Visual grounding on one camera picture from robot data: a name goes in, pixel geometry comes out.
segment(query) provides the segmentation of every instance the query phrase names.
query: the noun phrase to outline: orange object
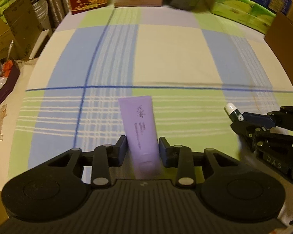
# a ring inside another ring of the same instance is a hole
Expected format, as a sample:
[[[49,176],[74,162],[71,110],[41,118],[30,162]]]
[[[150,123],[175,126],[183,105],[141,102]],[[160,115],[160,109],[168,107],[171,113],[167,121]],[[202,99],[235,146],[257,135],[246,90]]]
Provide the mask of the orange object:
[[[12,69],[12,66],[13,66],[13,61],[11,60],[8,60],[6,63],[4,63],[1,76],[8,77]]]

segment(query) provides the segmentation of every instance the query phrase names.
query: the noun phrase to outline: purple tube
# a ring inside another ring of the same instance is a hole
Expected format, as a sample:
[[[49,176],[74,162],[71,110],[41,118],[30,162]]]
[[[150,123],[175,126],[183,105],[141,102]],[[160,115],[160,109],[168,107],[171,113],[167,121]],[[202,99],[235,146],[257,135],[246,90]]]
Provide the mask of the purple tube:
[[[137,179],[160,174],[157,134],[151,96],[118,100]]]

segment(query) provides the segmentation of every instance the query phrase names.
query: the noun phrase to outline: dark blue line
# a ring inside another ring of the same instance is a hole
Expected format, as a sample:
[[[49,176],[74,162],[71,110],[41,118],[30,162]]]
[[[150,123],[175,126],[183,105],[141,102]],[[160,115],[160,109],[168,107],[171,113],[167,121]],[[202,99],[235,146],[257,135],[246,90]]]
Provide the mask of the dark blue line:
[[[53,88],[29,89],[29,90],[26,90],[26,91],[65,90],[65,89],[89,89],[89,88],[230,90],[230,91],[249,91],[249,92],[293,93],[293,91],[285,91],[285,90],[238,89],[238,88],[216,88],[216,87],[183,87],[183,86],[133,86],[133,85],[68,86],[68,87],[53,87]]]
[[[86,94],[86,89],[87,89],[87,84],[88,84],[88,80],[89,80],[89,77],[90,77],[90,72],[91,72],[91,69],[92,69],[92,66],[93,66],[93,63],[94,63],[94,59],[96,57],[96,54],[99,50],[99,46],[103,40],[103,36],[105,35],[105,32],[107,30],[107,27],[109,26],[110,22],[111,22],[111,19],[114,15],[114,12],[115,12],[115,8],[113,9],[111,15],[110,15],[110,18],[106,24],[106,26],[104,27],[104,30],[100,36],[100,39],[98,41],[98,44],[96,45],[96,49],[94,50],[94,53],[93,53],[93,56],[91,58],[91,62],[90,62],[90,65],[89,65],[89,68],[88,68],[88,72],[87,72],[87,76],[86,76],[86,80],[85,80],[85,85],[83,87],[84,91],[82,93],[82,97],[81,97],[81,101],[80,101],[80,106],[79,106],[79,113],[78,113],[78,117],[77,117],[77,125],[76,125],[76,129],[75,129],[75,136],[74,136],[74,146],[73,148],[76,147],[76,143],[77,143],[77,134],[78,134],[78,129],[79,129],[79,122],[80,122],[80,117],[81,117],[81,111],[82,111],[82,106],[84,104],[84,99],[85,99],[85,94]]]

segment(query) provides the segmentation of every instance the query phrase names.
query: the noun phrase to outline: white bottle cap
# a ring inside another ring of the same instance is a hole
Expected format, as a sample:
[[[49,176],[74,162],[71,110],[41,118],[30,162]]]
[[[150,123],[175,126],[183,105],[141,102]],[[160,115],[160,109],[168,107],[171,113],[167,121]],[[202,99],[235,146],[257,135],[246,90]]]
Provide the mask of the white bottle cap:
[[[228,113],[228,115],[230,115],[231,113],[233,113],[233,111],[236,110],[236,109],[237,109],[236,106],[234,104],[232,104],[232,103],[228,103],[225,106],[225,110]]]

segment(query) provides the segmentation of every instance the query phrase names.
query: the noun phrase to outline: round logo on bottle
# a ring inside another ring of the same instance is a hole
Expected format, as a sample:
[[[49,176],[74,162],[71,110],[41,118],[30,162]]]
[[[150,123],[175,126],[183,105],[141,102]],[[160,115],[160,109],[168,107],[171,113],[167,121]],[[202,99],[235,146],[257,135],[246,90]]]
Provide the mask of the round logo on bottle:
[[[238,119],[239,119],[239,121],[243,121],[244,120],[242,114],[239,114]]]

